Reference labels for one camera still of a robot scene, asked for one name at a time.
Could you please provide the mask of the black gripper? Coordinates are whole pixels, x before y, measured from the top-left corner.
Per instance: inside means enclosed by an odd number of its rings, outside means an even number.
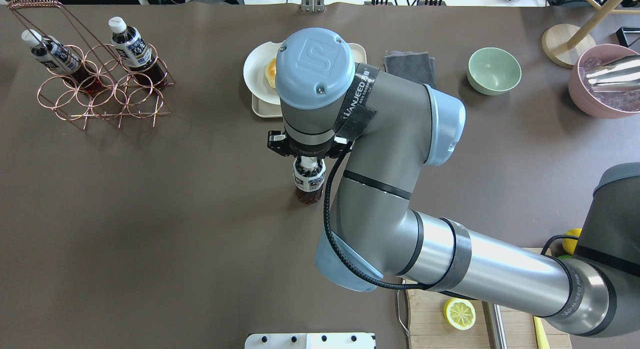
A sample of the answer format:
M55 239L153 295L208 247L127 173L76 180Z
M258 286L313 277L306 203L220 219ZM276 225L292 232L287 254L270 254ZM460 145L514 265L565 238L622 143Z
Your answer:
M354 144L336 135L320 144L304 144L288 135L286 131L270 130L267 133L266 146L281 156L337 159L343 153L350 153Z

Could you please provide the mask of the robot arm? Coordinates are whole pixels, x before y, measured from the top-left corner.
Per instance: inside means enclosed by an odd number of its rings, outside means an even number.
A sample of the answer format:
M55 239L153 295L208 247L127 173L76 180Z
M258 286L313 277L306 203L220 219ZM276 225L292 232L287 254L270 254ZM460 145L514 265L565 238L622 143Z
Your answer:
M298 30L276 54L282 156L349 160L325 203L315 264L344 288L450 292L535 315L570 335L639 329L639 163L607 169L567 259L518 248L409 208L422 167L448 160L466 109L457 98L358 63L327 28Z

